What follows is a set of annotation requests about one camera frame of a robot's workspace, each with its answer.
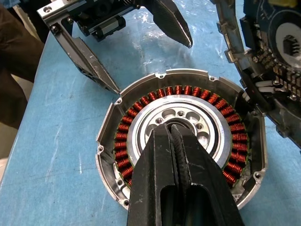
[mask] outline screw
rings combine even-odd
[[[56,34],[56,33],[58,33],[58,28],[57,28],[57,26],[51,26],[51,31],[54,33],[54,34]]]
[[[290,95],[290,99],[291,99],[292,101],[296,101],[296,100],[297,100],[297,96],[296,96],[294,93],[292,93],[292,94]]]
[[[258,61],[259,61],[258,57],[256,57],[256,56],[254,56],[254,57],[252,58],[252,60],[253,60],[254,63],[258,63]]]
[[[279,84],[280,84],[280,82],[279,82],[279,81],[277,81],[277,80],[274,80],[274,81],[272,82],[272,84],[273,84],[273,86],[277,86],[277,85],[279,85]]]
[[[73,20],[70,17],[67,18],[67,21],[68,23],[73,24]]]

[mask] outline bolt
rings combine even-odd
[[[253,60],[254,63],[258,63],[258,61],[259,61],[258,57],[256,57],[256,56],[254,56],[254,57],[252,58],[252,60]]]
[[[67,21],[68,23],[73,24],[73,20],[70,17],[67,18]]]
[[[292,94],[290,95],[290,99],[291,99],[292,101],[296,101],[296,100],[297,100],[297,96],[296,96],[294,93],[292,93]]]
[[[56,33],[58,33],[58,28],[57,28],[57,26],[51,26],[51,31],[54,33],[54,34],[56,34]]]

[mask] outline screw hole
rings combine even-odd
[[[156,119],[156,123],[157,123],[157,124],[160,124],[161,122],[163,122],[163,120],[162,120],[161,118],[157,118],[157,119]]]
[[[182,111],[179,111],[179,112],[178,112],[178,115],[179,115],[179,116],[183,116],[184,114],[185,114],[185,113],[182,112]]]
[[[52,10],[52,8],[50,6],[46,6],[46,7],[43,8],[43,11],[45,13],[49,13],[51,10]]]
[[[203,125],[202,125],[201,123],[198,123],[198,124],[196,125],[196,127],[197,127],[197,129],[202,129],[202,128],[203,128]]]
[[[255,177],[256,177],[257,179],[259,179],[259,178],[261,177],[260,173],[256,173],[256,174],[255,174]]]
[[[130,203],[129,203],[128,200],[125,200],[125,201],[123,202],[123,204],[124,204],[125,206],[128,206]]]

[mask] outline copper winding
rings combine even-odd
[[[128,114],[129,116],[136,117],[136,115],[138,114],[138,112],[135,111],[133,108],[130,108],[130,109],[127,111],[127,114]]]
[[[248,145],[242,143],[233,143],[233,149],[238,152],[248,152]]]
[[[243,171],[243,168],[240,165],[232,162],[228,162],[227,168],[237,174],[240,174]]]
[[[235,133],[232,135],[232,140],[244,142],[248,140],[248,136],[246,133]]]
[[[202,91],[202,89],[200,87],[193,88],[192,96],[198,97],[200,95],[201,91]]]
[[[223,171],[222,173],[225,176],[226,181],[228,182],[228,184],[230,184],[231,186],[233,186],[235,184],[235,182],[237,181],[236,177],[233,176],[232,174],[226,172],[226,171]]]
[[[132,179],[127,180],[128,185],[132,186]]]
[[[129,164],[131,164],[131,163],[130,163],[130,160],[128,158],[117,161],[117,166],[118,166],[119,169],[123,168],[123,167],[125,167]]]
[[[115,149],[126,148],[127,147],[127,142],[126,141],[115,142],[114,147],[115,147]]]
[[[225,101],[224,99],[219,100],[214,106],[218,109],[221,110],[224,107],[226,107],[228,105],[227,101]]]
[[[119,124],[118,125],[118,130],[119,131],[128,131],[129,128],[130,128],[130,126],[126,125],[126,124]]]
[[[221,110],[221,113],[222,113],[223,116],[230,115],[234,112],[235,112],[235,110],[232,106],[228,106],[228,107]]]
[[[163,89],[158,89],[157,90],[157,96],[158,98],[162,98],[162,97],[165,97],[165,92]]]
[[[215,102],[220,98],[219,95],[216,93],[213,93],[212,96],[208,99],[208,102],[211,103],[212,105],[215,104]]]
[[[127,157],[127,150],[126,149],[122,149],[120,151],[116,151],[115,152],[115,159],[123,159]]]
[[[233,115],[226,117],[226,120],[228,123],[237,122],[240,120],[240,117],[238,114],[233,114]]]
[[[175,86],[174,87],[174,94],[176,94],[176,95],[182,94],[182,86]]]
[[[210,91],[205,89],[201,95],[199,96],[199,98],[203,99],[203,100],[207,100],[207,98],[210,96]]]
[[[245,163],[246,162],[246,156],[243,154],[240,154],[238,152],[232,152],[230,156],[230,160],[236,161],[238,163]]]
[[[122,122],[126,123],[126,124],[131,124],[132,121],[133,121],[133,118],[132,117],[129,117],[129,116],[123,116],[122,119],[121,119]]]
[[[143,104],[144,106],[148,105],[150,103],[150,101],[148,100],[147,97],[141,97],[140,98],[140,102],[141,104]]]
[[[142,104],[140,104],[138,101],[136,101],[136,102],[133,104],[133,107],[134,107],[134,109],[136,109],[137,111],[141,111],[141,110],[143,109]]]
[[[171,86],[170,87],[166,87],[165,88],[165,92],[166,92],[166,96],[170,96],[170,95],[174,94],[174,90],[173,90],[173,88]]]
[[[123,178],[127,178],[127,177],[129,177],[129,176],[132,175],[132,173],[133,173],[133,167],[130,166],[128,168],[125,168],[120,173],[121,173],[121,175],[122,175]]]
[[[235,133],[235,132],[245,131],[246,128],[242,123],[236,123],[236,124],[230,125],[230,130],[232,133]]]
[[[157,97],[157,95],[155,94],[155,92],[150,92],[150,93],[149,93],[149,98],[150,98],[151,101],[154,101],[154,100],[157,100],[157,99],[158,99],[158,97]]]
[[[115,138],[117,140],[126,140],[127,139],[127,133],[120,133],[120,132],[117,132],[115,134]]]
[[[184,94],[191,95],[191,86],[184,86]]]

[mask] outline hole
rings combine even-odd
[[[184,114],[185,114],[185,113],[182,112],[182,111],[179,111],[179,112],[178,112],[178,115],[179,115],[179,116],[183,116]]]
[[[52,10],[52,8],[50,6],[46,6],[46,7],[43,8],[43,11],[45,13],[49,13],[51,10]]]
[[[195,112],[188,112],[186,114],[186,118],[191,121],[192,123],[196,123],[200,120],[200,116]]]
[[[126,200],[123,202],[123,204],[124,204],[125,206],[128,206],[130,203],[129,203],[129,201],[126,199]]]
[[[202,125],[201,123],[198,123],[198,124],[196,125],[196,127],[197,127],[197,129],[202,129],[202,128],[203,128],[203,125]]]
[[[255,173],[255,177],[259,179],[261,177],[260,173]]]
[[[173,110],[173,109],[168,109],[168,110],[165,110],[164,112],[162,112],[162,117],[165,119],[173,117],[173,116],[175,116],[175,110]]]
[[[163,122],[163,119],[161,119],[161,118],[157,118],[157,119],[156,119],[156,123],[157,123],[157,124],[160,124],[161,122]]]
[[[207,134],[206,132],[199,132],[197,134],[197,138],[199,143],[206,148],[208,141],[209,141],[209,134]]]
[[[156,127],[157,127],[157,125],[155,125],[155,124],[149,125],[149,126],[146,128],[146,131],[145,131],[146,135],[147,135],[147,136],[150,136],[152,130],[153,130],[154,128],[156,128]]]

